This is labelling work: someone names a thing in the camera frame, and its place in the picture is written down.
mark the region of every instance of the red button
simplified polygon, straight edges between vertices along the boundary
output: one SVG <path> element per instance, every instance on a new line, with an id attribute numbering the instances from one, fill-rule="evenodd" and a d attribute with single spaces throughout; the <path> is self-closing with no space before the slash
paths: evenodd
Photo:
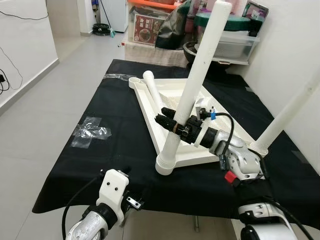
<path id="1" fill-rule="evenodd" d="M 234 180 L 237 178 L 237 176 L 232 171 L 228 171 L 225 174 L 224 178 L 227 180 L 228 183 L 232 184 Z"/>

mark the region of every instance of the white pvc pipe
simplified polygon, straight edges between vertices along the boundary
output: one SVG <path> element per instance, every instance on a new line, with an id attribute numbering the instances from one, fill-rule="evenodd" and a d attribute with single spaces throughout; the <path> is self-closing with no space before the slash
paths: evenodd
<path id="1" fill-rule="evenodd" d="M 153 101 L 158 108 L 158 112 L 161 113 L 161 109 L 164 107 L 164 103 L 162 102 L 162 99 L 160 97 L 159 91 L 155 83 L 155 76 L 152 73 L 152 71 L 145 71 L 143 73 L 143 82 L 147 85 L 149 92 L 153 98 Z"/>
<path id="2" fill-rule="evenodd" d="M 188 80 L 184 87 L 174 119 L 182 125 L 190 117 L 196 98 L 205 80 L 212 58 L 217 49 L 220 37 L 227 23 L 232 5 L 224 1 L 216 1 L 208 24 L 206 26 L 201 44 L 195 56 Z M 180 137 L 169 132 L 163 150 L 156 158 L 155 169 L 162 175 L 172 173 L 176 165 L 176 152 Z"/>
<path id="3" fill-rule="evenodd" d="M 261 136 L 251 143 L 250 148 L 261 155 L 268 154 L 268 148 L 278 135 L 285 129 L 286 125 L 295 117 L 299 110 L 305 105 L 310 96 L 316 91 L 320 83 L 320 68 L 313 78 L 290 100 L 284 109 L 275 117 Z"/>

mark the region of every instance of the orange container lid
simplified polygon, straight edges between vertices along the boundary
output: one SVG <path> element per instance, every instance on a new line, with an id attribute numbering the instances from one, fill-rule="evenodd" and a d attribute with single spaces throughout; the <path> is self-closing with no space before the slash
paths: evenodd
<path id="1" fill-rule="evenodd" d="M 154 1 L 145 1 L 145 0 L 128 0 L 128 2 L 132 3 L 132 4 L 140 4 L 140 5 L 146 5 L 146 6 L 150 6 L 150 7 L 169 9 L 169 10 L 174 10 L 177 7 L 177 6 L 171 5 L 171 4 L 164 4 L 164 3 L 159 3 L 159 2 L 154 2 Z"/>

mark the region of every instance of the white wall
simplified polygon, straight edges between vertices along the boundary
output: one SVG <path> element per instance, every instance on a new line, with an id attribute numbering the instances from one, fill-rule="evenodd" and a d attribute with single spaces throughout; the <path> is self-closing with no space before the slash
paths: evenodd
<path id="1" fill-rule="evenodd" d="M 89 34 L 96 23 L 95 12 L 92 10 L 91 0 L 76 0 L 80 22 L 80 32 Z"/>
<path id="2" fill-rule="evenodd" d="M 47 9 L 54 37 L 80 36 L 77 0 L 47 0 Z"/>
<path id="3" fill-rule="evenodd" d="M 35 19 L 47 15 L 45 0 L 0 0 L 0 11 Z M 58 57 L 48 18 L 38 21 L 22 20 L 0 13 L 0 47 L 23 76 L 19 90 L 10 89 L 0 95 L 1 107 Z M 19 87 L 21 78 L 1 50 L 0 68 L 5 72 L 12 87 Z"/>
<path id="4" fill-rule="evenodd" d="M 320 65 L 320 1 L 256 2 L 269 7 L 269 15 L 259 35 L 261 42 L 253 52 L 249 66 L 231 71 L 241 74 L 276 116 Z M 319 174 L 319 89 L 285 131 Z"/>

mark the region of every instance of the black tablecloth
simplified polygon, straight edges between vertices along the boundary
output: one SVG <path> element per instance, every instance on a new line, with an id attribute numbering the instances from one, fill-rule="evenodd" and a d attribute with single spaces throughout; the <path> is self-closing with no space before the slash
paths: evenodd
<path id="1" fill-rule="evenodd" d="M 189 70 L 180 67 L 123 60 L 114 60 L 107 73 L 142 78 L 146 70 L 153 71 L 155 78 L 186 78 L 189 74 Z M 259 98 L 246 90 L 240 76 L 213 72 L 207 74 L 203 85 L 254 139 L 273 120 Z M 135 193 L 147 192 L 146 210 L 237 218 L 234 191 L 218 163 L 177 168 L 169 176 L 156 172 L 157 154 L 135 92 L 127 81 L 102 80 L 79 123 L 87 116 L 102 118 L 99 126 L 110 128 L 112 136 L 107 140 L 93 139 L 88 149 L 71 147 L 71 136 L 43 185 L 34 213 L 64 207 L 100 169 L 131 167 L 128 188 Z M 320 177 L 293 151 L 299 150 L 284 132 L 269 148 L 266 166 L 275 196 L 303 224 L 319 228 Z M 95 204 L 100 185 L 101 182 L 92 185 L 74 204 Z"/>

